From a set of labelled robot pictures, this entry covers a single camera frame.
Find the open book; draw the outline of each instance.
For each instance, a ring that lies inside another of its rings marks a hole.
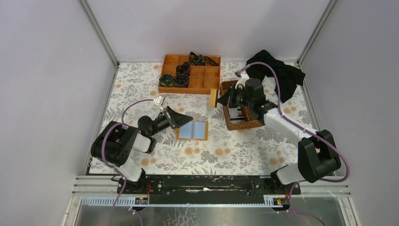
[[[179,140],[208,140],[208,122],[191,121],[176,131]]]

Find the floral pattern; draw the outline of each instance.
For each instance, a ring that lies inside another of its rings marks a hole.
[[[221,80],[236,80],[235,72],[245,63],[222,63]],[[122,111],[129,104],[158,93],[160,63],[121,63],[107,107],[102,129],[109,121],[120,121]],[[263,81],[268,99],[277,102],[274,79]],[[297,162],[297,148],[281,134],[268,127],[229,131],[222,107],[209,106],[209,95],[163,94],[165,106],[190,115],[195,121],[208,121],[207,141],[176,140],[172,129],[153,136],[157,140],[154,152],[135,152],[134,161],[148,174],[207,174],[207,175],[269,175],[278,168]],[[286,115],[311,127],[306,104],[298,86],[294,96],[282,104]],[[144,115],[154,118],[159,109],[152,102],[133,106],[124,117],[126,123],[137,127]],[[89,165],[90,174],[113,174],[97,159]]]

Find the black cloth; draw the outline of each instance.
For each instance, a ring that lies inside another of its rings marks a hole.
[[[301,72],[296,67],[286,65],[284,62],[274,59],[266,50],[262,50],[255,54],[247,61],[247,64],[253,62],[264,62],[273,68],[279,81],[281,97],[280,100],[284,103],[289,100],[295,92],[296,86],[303,85],[305,73]],[[264,76],[273,77],[271,71],[264,65],[253,65],[247,68],[247,74],[250,78],[259,79],[263,81]]]

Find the table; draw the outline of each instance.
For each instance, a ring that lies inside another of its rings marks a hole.
[[[235,72],[244,62],[222,62],[221,80],[236,80]],[[158,93],[161,63],[121,63],[102,129],[109,121],[120,121],[125,107]],[[277,102],[273,78],[263,81],[266,97]],[[174,130],[168,128],[153,137],[157,144],[151,154],[136,152],[134,161],[147,174],[218,174],[218,175],[269,175],[278,168],[297,162],[297,148],[282,135],[264,126],[253,129],[229,131],[226,128],[222,106],[211,108],[209,95],[163,94],[164,106],[169,105],[179,113],[190,115],[195,121],[208,121],[207,141],[176,140]],[[283,112],[311,127],[301,88],[282,105]],[[124,120],[137,127],[144,115],[155,118],[159,109],[152,102],[143,102],[128,110]],[[114,174],[102,162],[93,159],[89,174]]]

